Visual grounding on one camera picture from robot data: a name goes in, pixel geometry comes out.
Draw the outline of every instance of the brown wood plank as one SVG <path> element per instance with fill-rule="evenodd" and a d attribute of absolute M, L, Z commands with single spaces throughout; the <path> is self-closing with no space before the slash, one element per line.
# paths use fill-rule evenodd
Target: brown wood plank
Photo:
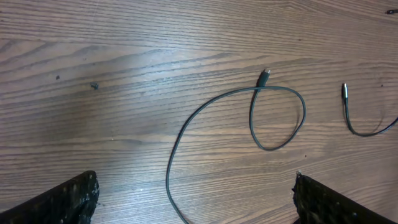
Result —
<path fill-rule="evenodd" d="M 398 128 L 372 138 L 345 125 L 349 86 L 358 131 L 398 108 L 398 17 L 382 1 L 1 1 L 0 211 L 85 171 L 99 178 L 93 223 L 180 223 L 165 171 L 183 122 L 206 100 L 256 84 L 298 91 L 307 120 L 264 152 L 251 138 L 252 93 L 217 101 L 188 127 L 171 191 L 192 223 L 293 223 L 302 170 L 398 222 Z M 97 82 L 99 90 L 90 88 Z M 265 146 L 302 114 L 262 91 Z"/>

